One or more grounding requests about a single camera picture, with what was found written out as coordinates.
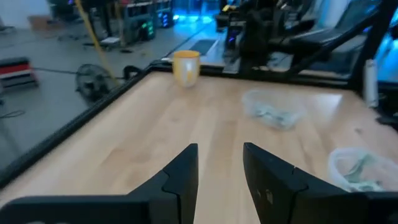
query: black metal frame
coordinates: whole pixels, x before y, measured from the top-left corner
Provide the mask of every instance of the black metal frame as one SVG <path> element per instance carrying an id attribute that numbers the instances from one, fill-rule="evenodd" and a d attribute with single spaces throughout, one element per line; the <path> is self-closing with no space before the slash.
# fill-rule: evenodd
<path id="1" fill-rule="evenodd" d="M 317 77 L 315 75 L 304 73 L 301 73 L 300 75 L 291 74 L 292 69 L 294 69 L 295 74 L 297 74 L 299 71 L 305 69 L 305 67 L 300 67 L 299 69 L 291 68 L 288 72 L 251 70 L 251 72 L 247 74 L 228 74 L 222 72 L 223 67 L 202 65 L 200 74 L 210 77 L 236 78 L 242 80 L 277 82 L 294 85 L 310 85 L 325 88 L 340 88 L 344 90 L 353 90 L 361 94 L 363 83 L 362 69 L 364 67 L 364 63 L 367 59 L 374 57 L 376 50 L 381 43 L 381 39 L 387 31 L 389 21 L 392 18 L 393 11 L 391 8 L 394 8 L 395 11 L 397 6 L 398 0 L 382 0 L 380 11 L 375 16 L 377 21 L 374 23 L 373 28 L 369 31 L 368 39 L 365 41 L 363 50 L 356 62 L 353 75 L 348 80 L 339 77 Z M 324 50 L 323 52 L 327 54 L 328 51 L 332 50 L 333 47 L 330 47 L 328 50 Z M 120 86 L 118 89 L 112 91 L 102 100 L 95 103 L 90 109 L 87 109 L 64 127 L 60 128 L 57 132 L 46 138 L 40 144 L 36 145 L 36 147 L 32 148 L 28 153 L 24 154 L 22 157 L 18 158 L 18 160 L 11 163 L 2 173 L 0 173 L 0 188 L 5 187 L 10 181 L 14 180 L 16 177 L 18 177 L 18 175 L 22 174 L 30 166 L 34 165 L 38 160 L 56 148 L 64 140 L 69 138 L 69 136 L 71 136 L 75 131 L 78 131 L 98 113 L 109 106 L 114 100 L 117 100 L 136 83 L 146 77 L 146 75 L 155 71 L 172 72 L 172 64 L 170 62 L 161 62 L 149 65 L 140 74 L 133 76 L 128 82 Z M 124 69 L 124 73 L 125 77 L 129 75 L 129 67 Z M 386 93 L 398 93 L 398 85 L 380 82 L 379 90 Z"/>

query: plastic bag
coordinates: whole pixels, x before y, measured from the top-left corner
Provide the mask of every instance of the plastic bag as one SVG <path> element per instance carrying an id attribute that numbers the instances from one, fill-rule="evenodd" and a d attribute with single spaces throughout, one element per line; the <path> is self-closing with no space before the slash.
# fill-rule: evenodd
<path id="1" fill-rule="evenodd" d="M 259 118 L 264 124 L 274 128 L 288 130 L 299 119 L 297 113 L 278 110 L 267 102 L 267 92 L 250 90 L 242 97 L 244 112 L 249 116 Z"/>
<path id="2" fill-rule="evenodd" d="M 328 171 L 333 183 L 349 192 L 398 190 L 398 166 L 360 148 L 334 150 Z"/>

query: wooden table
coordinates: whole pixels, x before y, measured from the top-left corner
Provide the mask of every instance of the wooden table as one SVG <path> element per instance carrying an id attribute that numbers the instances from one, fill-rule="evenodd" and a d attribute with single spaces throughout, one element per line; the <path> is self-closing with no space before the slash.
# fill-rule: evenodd
<path id="1" fill-rule="evenodd" d="M 241 98 L 252 88 L 300 113 L 296 127 L 278 131 L 247 117 Z M 0 203 L 24 195 L 126 194 L 197 142 L 195 223 L 259 223 L 244 142 L 328 181 L 328 155 L 337 147 L 366 147 L 398 162 L 397 134 L 375 118 L 350 91 L 210 77 L 184 89 L 171 75 L 153 73 L 9 184 Z"/>

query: concrete floor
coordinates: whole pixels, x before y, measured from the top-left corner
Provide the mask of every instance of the concrete floor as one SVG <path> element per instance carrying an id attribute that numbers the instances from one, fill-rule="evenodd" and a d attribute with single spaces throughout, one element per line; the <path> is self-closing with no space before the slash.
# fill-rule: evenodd
<path id="1" fill-rule="evenodd" d="M 224 34 L 216 34 L 214 23 L 209 22 L 211 21 L 185 21 L 172 29 L 160 29 L 154 40 L 131 47 L 134 51 L 132 54 L 121 54 L 114 50 L 106 52 L 107 59 L 114 73 L 122 77 L 122 70 L 126 65 L 144 68 L 203 29 L 179 49 L 189 49 L 200 39 L 216 39 L 217 44 L 206 57 L 202 57 L 202 61 L 224 64 Z M 75 33 L 84 33 L 82 26 L 74 27 L 73 30 Z M 0 34 L 0 59 L 25 56 L 30 58 L 33 67 L 66 71 L 77 71 L 84 63 L 101 65 L 94 48 L 88 47 L 85 50 L 81 41 L 59 42 L 57 36 L 60 32 L 65 31 L 35 34 L 19 30 L 15 34 Z M 384 60 L 380 69 L 381 79 L 391 80 L 391 77 L 398 74 L 398 67 L 394 63 L 394 54 L 398 51 L 393 47 L 386 54 L 385 45 L 387 43 L 383 42 L 376 58 Z M 275 53 L 272 57 L 279 61 L 285 55 Z M 286 57 L 279 67 L 287 69 L 290 61 L 291 57 Z M 0 94 L 6 103 L 5 106 L 0 106 L 0 114 L 15 110 L 25 111 L 24 115 L 17 118 L 0 119 L 0 169 L 87 109 L 85 102 L 75 91 L 74 75 L 41 70 L 35 71 L 35 74 L 40 82 L 38 88 L 23 88 Z"/>

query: yellow cup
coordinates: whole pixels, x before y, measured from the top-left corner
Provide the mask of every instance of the yellow cup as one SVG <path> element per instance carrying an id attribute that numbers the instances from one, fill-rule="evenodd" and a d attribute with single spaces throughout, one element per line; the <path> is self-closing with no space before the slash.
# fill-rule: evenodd
<path id="1" fill-rule="evenodd" d="M 199 76 L 200 53 L 193 50 L 181 50 L 174 53 L 173 75 L 178 84 L 184 87 L 193 86 Z"/>

